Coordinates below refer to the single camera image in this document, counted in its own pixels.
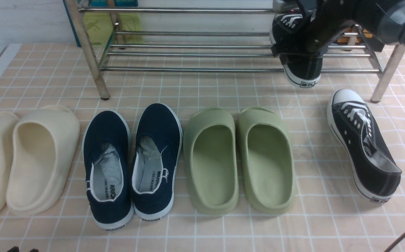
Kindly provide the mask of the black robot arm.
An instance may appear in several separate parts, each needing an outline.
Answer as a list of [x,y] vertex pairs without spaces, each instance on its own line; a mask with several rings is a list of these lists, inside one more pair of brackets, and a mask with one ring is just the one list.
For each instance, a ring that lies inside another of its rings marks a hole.
[[348,27],[357,24],[385,45],[405,46],[405,0],[299,0],[302,19],[294,31],[278,35],[271,50],[317,56]]

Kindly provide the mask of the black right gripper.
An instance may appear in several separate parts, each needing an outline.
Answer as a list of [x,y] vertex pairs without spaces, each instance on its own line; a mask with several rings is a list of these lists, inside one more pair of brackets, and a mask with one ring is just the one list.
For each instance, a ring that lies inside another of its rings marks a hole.
[[338,0],[274,0],[272,55],[319,56],[354,21],[341,13]]

